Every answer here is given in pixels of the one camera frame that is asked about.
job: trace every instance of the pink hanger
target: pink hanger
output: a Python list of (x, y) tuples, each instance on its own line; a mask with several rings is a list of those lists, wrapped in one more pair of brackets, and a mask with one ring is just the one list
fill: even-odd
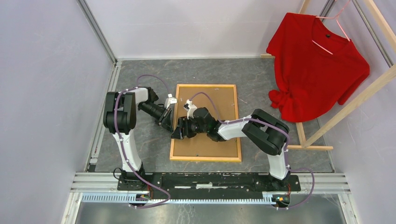
[[(338, 17), (339, 17), (339, 15), (342, 13), (342, 11), (344, 11), (344, 9), (345, 9), (345, 7), (347, 7), (347, 5), (349, 4), (349, 2), (350, 2), (351, 0), (348, 0), (348, 2), (344, 5), (344, 7), (334, 16), (334, 17), (322, 17), (322, 16), (317, 16), (316, 18), (321, 18), (321, 19), (335, 19), (336, 20), (336, 22), (337, 22), (337, 24), (338, 24), (338, 26), (339, 26), (339, 28), (341, 29), (341, 31), (344, 33), (344, 35), (345, 35), (345, 37), (346, 37), (346, 39), (348, 40), (348, 41), (351, 41), (350, 39), (349, 39), (349, 37), (348, 37), (348, 35), (345, 33), (345, 31), (344, 31), (344, 29), (342, 28), (342, 26), (340, 25), (340, 23), (338, 22)], [(323, 49), (323, 50), (325, 50), (325, 51), (327, 51), (329, 54), (333, 54), (332, 52), (330, 52), (329, 50), (327, 50), (327, 49), (325, 49), (324, 47), (322, 47), (322, 46), (320, 46), (318, 43), (316, 43), (314, 40), (312, 40), (312, 42), (314, 43), (314, 44), (316, 44), (316, 45), (318, 45), (321, 49)]]

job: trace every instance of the wall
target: wall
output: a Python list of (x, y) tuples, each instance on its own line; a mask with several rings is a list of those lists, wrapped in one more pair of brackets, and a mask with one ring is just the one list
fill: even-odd
[[(346, 0), (339, 0), (331, 15), (336, 14), (345, 2)], [(375, 25), (377, 33), (381, 35), (370, 12), (361, 0), (359, 2), (371, 23)], [(395, 6), (395, 2), (390, 0), (378, 4), (394, 30), (394, 11), (388, 9), (394, 9)], [(354, 98), (385, 72), (388, 66), (353, 4), (341, 14), (339, 21), (371, 69), (369, 78), (351, 97)], [(336, 21), (326, 21), (325, 25), (341, 35)], [(392, 48), (388, 47), (389, 44), (386, 42), (384, 45), (396, 62)], [(393, 178), (396, 170), (395, 96), (396, 80), (393, 80), (325, 134), (326, 142), (334, 146), (332, 156), (336, 170), (346, 174), (359, 217), (364, 224), (393, 223), (396, 219), (396, 213), (393, 211), (396, 196), (392, 193), (396, 185)], [(335, 105), (330, 112), (320, 117), (320, 123), (327, 122), (341, 108)]]
[(75, 0), (0, 7), (1, 223), (60, 223), (112, 63)]
[(118, 58), (256, 57), (302, 0), (88, 0)]

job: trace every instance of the red sweater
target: red sweater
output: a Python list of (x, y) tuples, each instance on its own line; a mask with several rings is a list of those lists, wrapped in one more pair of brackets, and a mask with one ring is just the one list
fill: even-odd
[(271, 106), (290, 122), (315, 119), (336, 102), (343, 105), (370, 72), (354, 43), (329, 31), (314, 15), (287, 13), (267, 52), (275, 56), (279, 88), (269, 92)]

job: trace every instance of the brown board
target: brown board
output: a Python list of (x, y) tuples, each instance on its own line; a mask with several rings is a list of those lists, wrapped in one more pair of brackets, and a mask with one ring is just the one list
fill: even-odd
[[(173, 118), (174, 127), (177, 125), (177, 118), (187, 115), (187, 111), (183, 108), (186, 100), (197, 92), (205, 92), (211, 97), (222, 120), (239, 118), (236, 85), (178, 84), (176, 87), (178, 103), (175, 105)], [(199, 94), (192, 101), (198, 108), (206, 107), (210, 114), (218, 119), (212, 104), (205, 95)], [(197, 134), (191, 139), (172, 139), (170, 160), (241, 162), (240, 139), (215, 142), (204, 133)]]

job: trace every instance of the sweater sleeve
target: sweater sleeve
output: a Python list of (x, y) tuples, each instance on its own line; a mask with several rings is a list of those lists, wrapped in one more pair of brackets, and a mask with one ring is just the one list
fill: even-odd
[(370, 68), (367, 69), (345, 92), (342, 96), (338, 99), (338, 104), (343, 105), (349, 97), (352, 95), (353, 92), (359, 87), (359, 85), (368, 77), (370, 73)]
[(292, 13), (287, 13), (283, 18), (281, 24), (278, 27), (278, 30), (275, 32), (271, 41), (269, 41), (267, 47), (267, 53), (272, 54), (273, 56), (279, 56), (282, 51), (282, 43), (284, 41), (286, 23), (287, 20), (292, 16)]

